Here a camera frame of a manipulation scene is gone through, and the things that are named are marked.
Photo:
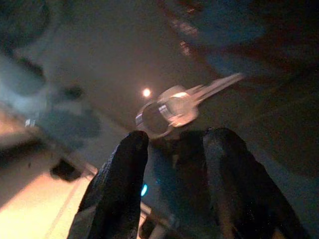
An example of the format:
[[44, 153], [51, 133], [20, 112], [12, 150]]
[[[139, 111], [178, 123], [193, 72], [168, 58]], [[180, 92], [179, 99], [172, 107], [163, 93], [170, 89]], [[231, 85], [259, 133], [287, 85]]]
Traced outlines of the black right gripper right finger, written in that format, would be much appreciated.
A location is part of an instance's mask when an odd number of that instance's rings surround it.
[[203, 136], [212, 210], [226, 239], [308, 239], [286, 197], [245, 141], [227, 128]]

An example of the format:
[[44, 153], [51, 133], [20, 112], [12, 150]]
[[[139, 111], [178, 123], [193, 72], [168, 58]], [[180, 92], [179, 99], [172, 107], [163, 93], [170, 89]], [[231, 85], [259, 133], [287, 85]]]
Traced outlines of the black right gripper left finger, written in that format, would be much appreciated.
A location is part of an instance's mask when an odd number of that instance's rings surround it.
[[69, 239], [135, 239], [149, 137], [132, 131], [89, 183], [69, 229]]

